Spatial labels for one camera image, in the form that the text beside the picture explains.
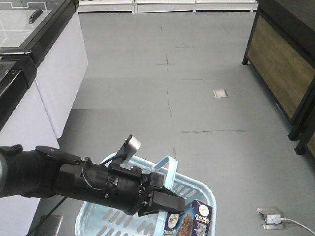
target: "freezer glass lid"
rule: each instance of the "freezer glass lid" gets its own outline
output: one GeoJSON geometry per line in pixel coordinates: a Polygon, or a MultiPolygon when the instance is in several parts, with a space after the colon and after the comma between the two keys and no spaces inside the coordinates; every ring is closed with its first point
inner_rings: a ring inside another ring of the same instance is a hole
{"type": "Polygon", "coordinates": [[[0,0],[0,51],[23,49],[65,0],[0,0]]]}
{"type": "Polygon", "coordinates": [[[0,61],[0,82],[4,79],[14,64],[15,61],[0,61]]]}

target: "concrete floor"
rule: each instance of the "concrete floor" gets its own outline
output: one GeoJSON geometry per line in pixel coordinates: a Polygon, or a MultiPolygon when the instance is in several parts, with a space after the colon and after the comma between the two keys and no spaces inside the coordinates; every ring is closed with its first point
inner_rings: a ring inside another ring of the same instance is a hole
{"type": "MultiPolygon", "coordinates": [[[[80,14],[89,67],[62,138],[63,150],[100,162],[133,134],[137,155],[179,161],[218,204],[217,236],[309,235],[287,224],[265,231],[257,207],[315,229],[315,172],[258,76],[242,66],[249,12],[80,14]],[[229,98],[215,99],[213,89],[229,98]]],[[[59,200],[41,200],[35,221],[59,200]]],[[[68,199],[59,236],[73,236],[81,201],[68,199]]]]}

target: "black cable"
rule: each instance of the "black cable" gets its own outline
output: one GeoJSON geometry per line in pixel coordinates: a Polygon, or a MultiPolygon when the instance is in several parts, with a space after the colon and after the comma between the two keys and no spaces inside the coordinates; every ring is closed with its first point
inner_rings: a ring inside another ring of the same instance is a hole
{"type": "Polygon", "coordinates": [[[44,223],[45,220],[67,199],[67,197],[63,197],[54,208],[51,209],[51,211],[31,230],[29,233],[25,236],[30,236],[42,223],[44,223]]]}
{"type": "Polygon", "coordinates": [[[124,157],[124,156],[123,156],[123,155],[119,155],[119,156],[115,155],[115,156],[112,156],[111,158],[108,158],[106,161],[100,163],[100,165],[101,165],[101,166],[104,166],[104,165],[106,165],[108,162],[110,162],[110,161],[112,161],[112,160],[114,160],[114,159],[116,159],[116,158],[119,158],[119,157],[124,157]]]}

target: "black robotic arm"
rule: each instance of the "black robotic arm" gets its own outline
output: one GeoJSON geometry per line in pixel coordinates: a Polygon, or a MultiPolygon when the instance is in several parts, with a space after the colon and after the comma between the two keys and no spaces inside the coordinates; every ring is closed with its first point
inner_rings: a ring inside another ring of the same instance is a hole
{"type": "Polygon", "coordinates": [[[23,151],[21,145],[0,147],[0,197],[49,198],[59,194],[129,215],[183,212],[185,200],[163,186],[163,175],[121,166],[140,145],[130,135],[117,154],[100,165],[53,147],[37,146],[33,151],[23,151]]]}

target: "plastic basket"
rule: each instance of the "plastic basket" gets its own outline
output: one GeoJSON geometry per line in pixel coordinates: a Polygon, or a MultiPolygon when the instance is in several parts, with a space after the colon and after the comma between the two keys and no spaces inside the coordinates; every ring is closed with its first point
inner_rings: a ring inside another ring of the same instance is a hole
{"type": "MultiPolygon", "coordinates": [[[[166,176],[165,187],[176,192],[186,200],[194,199],[213,207],[208,236],[215,235],[217,204],[211,190],[203,183],[176,173],[177,161],[167,156],[158,164],[133,156],[124,167],[138,166],[144,173],[152,171],[166,176]],[[169,162],[168,168],[162,167],[169,162]]],[[[76,236],[161,236],[163,233],[166,212],[142,217],[129,216],[123,211],[111,207],[84,202],[75,223],[76,236]]]]}

